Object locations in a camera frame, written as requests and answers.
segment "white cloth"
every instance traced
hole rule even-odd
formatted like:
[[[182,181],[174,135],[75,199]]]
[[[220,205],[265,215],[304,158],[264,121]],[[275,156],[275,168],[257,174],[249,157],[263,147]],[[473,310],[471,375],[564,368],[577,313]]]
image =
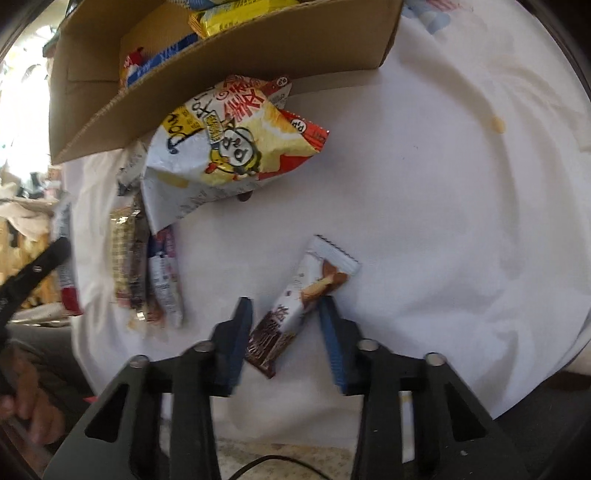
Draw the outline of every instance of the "white cloth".
[[[591,106],[580,83],[514,0],[412,4],[420,20],[406,10],[379,70],[295,82],[287,109],[330,129],[321,154],[245,203],[209,203],[176,225],[181,330],[142,338],[113,304],[121,151],[67,165],[83,168],[73,217],[86,314],[74,349],[97,391],[132,355],[161,359],[208,338],[240,296],[260,319],[315,233],[362,264],[336,293],[342,315],[396,353],[445,354],[495,417],[589,341]],[[245,365],[235,395],[213,404],[219,436],[354,446],[359,399],[333,386],[314,317],[277,370],[267,380]]]

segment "metal screw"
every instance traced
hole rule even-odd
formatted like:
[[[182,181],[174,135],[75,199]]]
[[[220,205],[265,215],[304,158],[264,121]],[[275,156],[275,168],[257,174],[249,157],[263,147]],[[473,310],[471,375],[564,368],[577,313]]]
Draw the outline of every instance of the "metal screw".
[[[213,352],[216,346],[211,340],[203,340],[193,347],[196,352],[208,353]]]
[[[447,363],[447,358],[440,353],[428,353],[425,356],[425,361],[432,367],[440,367]]]
[[[357,343],[357,348],[362,352],[375,352],[378,347],[378,343],[371,338],[364,338]]]
[[[144,368],[144,367],[147,367],[149,362],[150,362],[150,359],[147,356],[136,355],[135,357],[132,357],[131,360],[129,361],[129,366],[131,368]]]

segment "stain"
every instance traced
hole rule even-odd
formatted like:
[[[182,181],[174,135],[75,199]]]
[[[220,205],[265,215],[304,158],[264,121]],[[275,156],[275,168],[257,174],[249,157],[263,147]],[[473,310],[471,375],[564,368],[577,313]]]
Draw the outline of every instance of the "stain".
[[[505,121],[500,116],[494,116],[491,120],[491,127],[493,131],[498,134],[504,134],[507,130],[507,126],[505,125]]]

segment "cardboard flap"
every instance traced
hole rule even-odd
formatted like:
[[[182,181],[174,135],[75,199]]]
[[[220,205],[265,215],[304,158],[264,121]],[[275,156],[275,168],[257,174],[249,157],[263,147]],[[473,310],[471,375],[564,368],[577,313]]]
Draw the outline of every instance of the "cardboard flap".
[[[402,0],[316,0],[200,41],[119,93],[67,145],[52,138],[53,163],[126,146],[232,73],[272,79],[377,68],[401,8]]]

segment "snack package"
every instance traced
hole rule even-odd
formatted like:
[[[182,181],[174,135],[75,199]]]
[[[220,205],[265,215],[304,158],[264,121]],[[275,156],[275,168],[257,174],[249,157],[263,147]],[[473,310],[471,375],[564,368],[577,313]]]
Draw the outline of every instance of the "snack package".
[[[111,266],[115,298],[122,307],[141,310],[145,305],[149,237],[139,195],[130,206],[111,212]]]
[[[227,4],[232,0],[168,0],[173,4],[180,5],[181,7],[190,8],[191,10],[207,10],[218,5]]]
[[[121,75],[119,76],[120,90],[127,88],[129,77],[145,63],[144,55],[142,54],[143,51],[143,47],[138,47],[125,57],[123,68],[121,69]]]
[[[359,267],[357,260],[347,253],[314,236],[291,282],[252,331],[246,361],[268,378],[274,377],[275,362],[301,330],[305,314],[322,295],[339,288]]]
[[[120,197],[139,192],[139,183],[148,155],[148,151],[141,140],[135,141],[127,149],[127,162],[117,174],[117,195]]]
[[[178,286],[177,254],[171,226],[150,236],[148,270],[155,298],[164,311],[166,322],[180,328],[183,322],[183,302]]]
[[[115,298],[131,309],[128,326],[147,333],[148,325],[161,325],[158,305],[148,273],[150,228],[140,194],[127,207],[111,212],[111,267]]]
[[[71,218],[72,202],[66,196],[57,204],[54,210],[53,224],[51,226],[51,241],[65,236],[70,241],[70,244],[73,245]],[[82,315],[83,312],[78,301],[78,289],[76,288],[73,256],[74,253],[72,252],[72,256],[65,263],[57,267],[57,280],[61,291],[61,303],[64,308],[72,315]]]
[[[320,152],[328,131],[279,110],[290,83],[230,76],[158,127],[141,182],[153,232],[200,205],[250,192]]]
[[[189,25],[201,38],[208,38],[234,25],[298,4],[298,0],[236,0],[192,13]]]
[[[199,37],[195,33],[191,33],[179,40],[178,42],[165,48],[160,53],[154,55],[149,60],[145,61],[142,65],[134,68],[133,71],[130,70],[127,75],[127,86],[129,87],[133,85],[140,78],[146,75],[146,73],[148,73],[150,70],[156,68],[161,63],[164,63],[169,58],[174,57],[178,52],[184,50],[187,47],[190,47],[194,43],[197,43],[198,40]]]

